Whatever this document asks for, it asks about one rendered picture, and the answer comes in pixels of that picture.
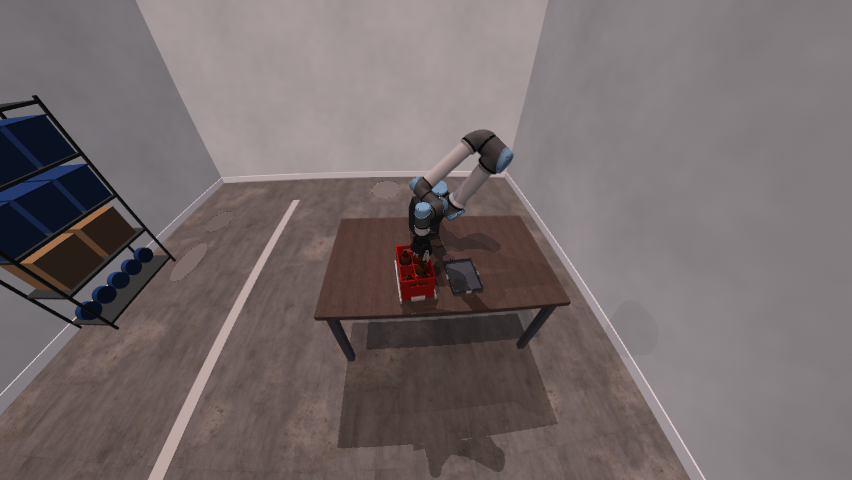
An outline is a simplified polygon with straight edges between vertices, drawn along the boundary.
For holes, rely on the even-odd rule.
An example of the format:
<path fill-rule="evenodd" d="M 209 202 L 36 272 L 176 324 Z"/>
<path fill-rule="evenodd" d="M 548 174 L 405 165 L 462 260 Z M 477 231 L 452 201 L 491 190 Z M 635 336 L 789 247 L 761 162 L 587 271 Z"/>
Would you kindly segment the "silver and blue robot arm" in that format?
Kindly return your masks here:
<path fill-rule="evenodd" d="M 443 214 L 448 221 L 456 219 L 457 215 L 465 212 L 465 203 L 480 186 L 491 175 L 501 173 L 507 168 L 513 159 L 513 152 L 493 134 L 489 130 L 476 130 L 467 134 L 461 139 L 461 143 L 425 176 L 416 177 L 410 182 L 410 189 L 419 198 L 414 212 L 417 235 L 425 236 L 429 233 L 425 239 L 434 237 L 436 232 L 430 230 L 430 221 L 433 218 Z M 476 152 L 481 155 L 479 164 L 455 193 L 450 194 L 447 184 L 441 180 Z"/>

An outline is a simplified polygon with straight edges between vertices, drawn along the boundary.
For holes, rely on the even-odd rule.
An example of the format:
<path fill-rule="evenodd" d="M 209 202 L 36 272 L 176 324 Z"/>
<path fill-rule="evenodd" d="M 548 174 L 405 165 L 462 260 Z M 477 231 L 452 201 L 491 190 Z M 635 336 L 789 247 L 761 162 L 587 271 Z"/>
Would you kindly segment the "red crate with dividers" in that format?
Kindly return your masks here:
<path fill-rule="evenodd" d="M 399 267 L 400 280 L 401 280 L 400 288 L 401 288 L 401 293 L 402 293 L 402 301 L 411 300 L 411 297 L 424 296 L 424 295 L 425 295 L 425 298 L 434 297 L 436 277 L 435 277 L 435 273 L 434 273 L 433 266 L 432 266 L 432 263 L 431 263 L 431 259 L 429 259 L 428 263 L 425 260 L 425 263 L 424 263 L 428 267 L 428 274 L 427 275 L 430 278 L 418 279 L 421 275 L 416 276 L 415 269 L 416 269 L 416 266 L 418 264 L 413 265 L 413 258 L 414 258 L 414 256 L 413 256 L 414 252 L 413 251 L 408 251 L 408 255 L 410 255 L 411 259 L 412 259 L 412 265 L 400 266 L 399 259 L 400 259 L 400 256 L 403 255 L 403 249 L 411 249 L 411 248 L 412 248 L 412 246 L 408 246 L 408 247 L 404 247 L 404 248 L 396 251 L 396 253 L 397 253 L 396 259 L 398 260 L 398 267 Z M 414 278 L 415 280 L 404 281 L 404 279 L 407 278 L 408 274 L 411 274 L 412 278 Z M 417 283 L 424 283 L 424 282 L 427 282 L 427 284 L 426 285 L 419 285 L 419 286 L 417 284 Z M 416 286 L 410 287 L 410 284 L 416 284 Z"/>

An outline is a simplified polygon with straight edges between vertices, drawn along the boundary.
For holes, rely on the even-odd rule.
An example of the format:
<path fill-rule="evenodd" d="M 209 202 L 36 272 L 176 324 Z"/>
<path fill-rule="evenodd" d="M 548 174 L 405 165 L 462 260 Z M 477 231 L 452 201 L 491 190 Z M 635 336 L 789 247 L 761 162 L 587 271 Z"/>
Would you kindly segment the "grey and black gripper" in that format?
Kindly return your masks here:
<path fill-rule="evenodd" d="M 430 256 L 432 254 L 432 246 L 430 244 L 431 242 L 428 240 L 428 238 L 425 239 L 428 236 L 429 236 L 429 233 L 425 236 L 419 236 L 415 233 L 415 235 L 413 236 L 413 242 L 414 243 L 413 242 L 411 243 L 411 245 L 412 245 L 411 250 L 414 252 L 413 256 L 416 255 L 417 258 L 418 258 L 419 255 L 422 256 L 424 254 L 423 261 L 426 260 L 427 262 L 429 261 Z M 422 238 L 422 237 L 425 237 L 425 238 Z M 422 253 L 421 253 L 421 250 L 422 250 Z"/>

